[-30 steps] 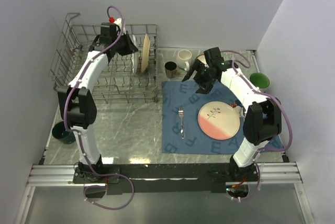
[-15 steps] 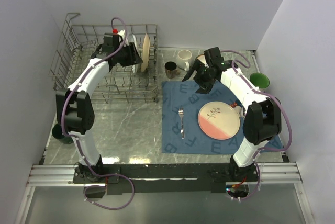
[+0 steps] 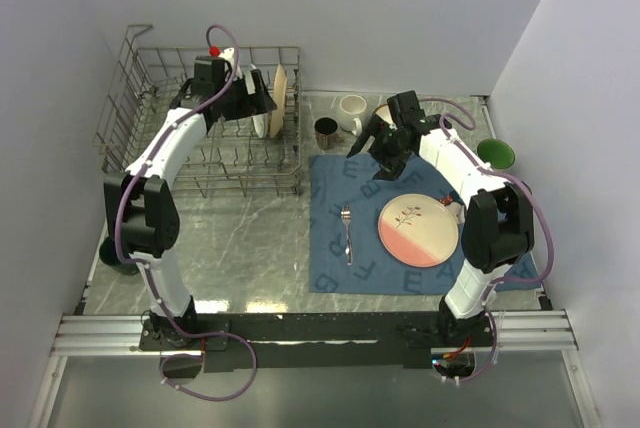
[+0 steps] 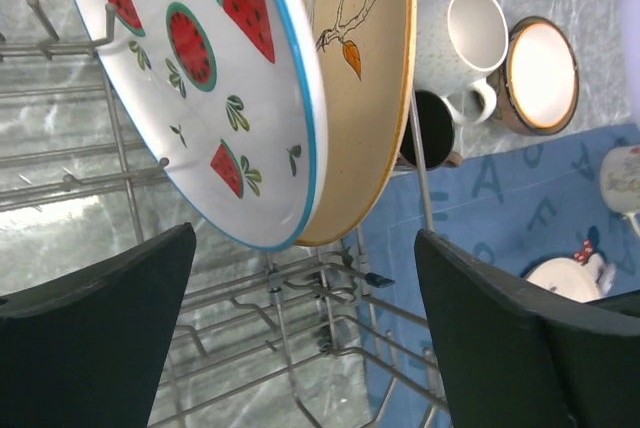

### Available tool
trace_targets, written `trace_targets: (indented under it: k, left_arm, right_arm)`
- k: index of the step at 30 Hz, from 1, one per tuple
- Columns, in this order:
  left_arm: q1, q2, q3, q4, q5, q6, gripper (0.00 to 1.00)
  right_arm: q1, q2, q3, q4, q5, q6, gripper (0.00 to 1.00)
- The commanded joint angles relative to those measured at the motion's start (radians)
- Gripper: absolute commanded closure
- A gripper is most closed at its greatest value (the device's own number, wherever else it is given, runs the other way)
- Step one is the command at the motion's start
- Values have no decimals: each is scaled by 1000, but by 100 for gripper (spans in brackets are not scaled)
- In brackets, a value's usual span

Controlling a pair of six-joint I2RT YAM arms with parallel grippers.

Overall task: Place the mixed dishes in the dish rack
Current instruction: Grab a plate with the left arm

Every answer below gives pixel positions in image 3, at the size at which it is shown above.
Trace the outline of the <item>white strawberry pattern plate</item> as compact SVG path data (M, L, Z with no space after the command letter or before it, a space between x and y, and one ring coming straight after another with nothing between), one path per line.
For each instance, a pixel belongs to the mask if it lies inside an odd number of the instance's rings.
M252 76L252 72L255 69L256 65L251 63L246 66L244 71L245 84L250 95L261 93L261 85L258 82L255 82ZM254 131L258 138L265 139L267 137L268 121L269 115L267 113L259 113L252 117Z

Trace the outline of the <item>beige plate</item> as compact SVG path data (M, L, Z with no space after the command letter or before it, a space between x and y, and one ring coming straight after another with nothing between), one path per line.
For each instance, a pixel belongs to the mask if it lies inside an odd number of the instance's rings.
M269 136L275 138L284 125L284 113L286 106L288 78L282 65L276 69L272 99L276 104L276 109L271 112Z

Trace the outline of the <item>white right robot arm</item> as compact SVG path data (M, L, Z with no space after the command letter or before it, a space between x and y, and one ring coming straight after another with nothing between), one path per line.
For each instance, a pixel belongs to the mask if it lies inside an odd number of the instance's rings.
M357 135L349 155L367 151L379 170L376 178L394 181L412 155L439 172L462 201L462 268L440 301L433 336L460 346L485 326L486 307L512 265L534 245L534 210L520 182L493 171L462 141L456 125L473 130L473 118L428 115L413 91L387 100L391 119L374 114Z

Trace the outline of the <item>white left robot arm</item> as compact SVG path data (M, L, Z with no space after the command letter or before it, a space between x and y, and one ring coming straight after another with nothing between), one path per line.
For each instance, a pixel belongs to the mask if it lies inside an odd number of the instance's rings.
M158 133L126 169L106 175L103 189L108 236L123 265L135 266L150 298L147 330L174 349L190 348L198 337L192 295L173 251L180 217L172 187L196 145L215 123L275 110L259 69L244 73L234 48L210 49L194 62L169 103Z

